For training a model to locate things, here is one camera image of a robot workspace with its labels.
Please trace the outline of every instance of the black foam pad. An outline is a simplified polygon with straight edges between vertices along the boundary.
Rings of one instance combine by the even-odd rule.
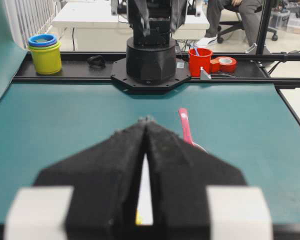
[[[34,186],[74,186],[67,230],[113,239],[135,225],[144,132],[133,125],[39,173]]]
[[[152,122],[147,125],[154,224],[166,239],[209,238],[208,185],[246,185],[241,171]]]

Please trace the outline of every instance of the stacked cups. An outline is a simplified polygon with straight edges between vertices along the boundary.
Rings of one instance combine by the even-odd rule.
[[[53,34],[40,34],[29,38],[29,50],[38,74],[50,75],[62,68],[60,42]]]

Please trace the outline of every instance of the black cable clip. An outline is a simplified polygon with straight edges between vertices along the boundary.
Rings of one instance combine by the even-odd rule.
[[[101,55],[96,55],[89,57],[87,59],[88,64],[90,65],[90,68],[94,69],[103,69],[106,67],[106,60]]]
[[[282,63],[285,63],[288,61],[288,53],[285,51],[282,51],[281,54],[283,54],[283,60],[281,61]]]

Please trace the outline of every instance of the red cup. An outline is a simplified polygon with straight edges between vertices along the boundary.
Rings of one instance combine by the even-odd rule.
[[[199,56],[197,56],[194,48],[189,50],[189,70],[192,77],[200,77],[200,69],[210,74],[210,60],[213,52],[207,48],[197,48]]]

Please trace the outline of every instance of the pink spoon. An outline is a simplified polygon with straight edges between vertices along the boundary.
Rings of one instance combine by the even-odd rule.
[[[188,144],[191,144],[191,145],[206,152],[206,150],[202,146],[195,143],[192,139],[190,124],[189,124],[189,117],[188,117],[188,110],[186,108],[179,108],[178,113],[181,118],[181,124],[182,124],[182,130],[183,130],[183,140],[185,142],[187,142]]]

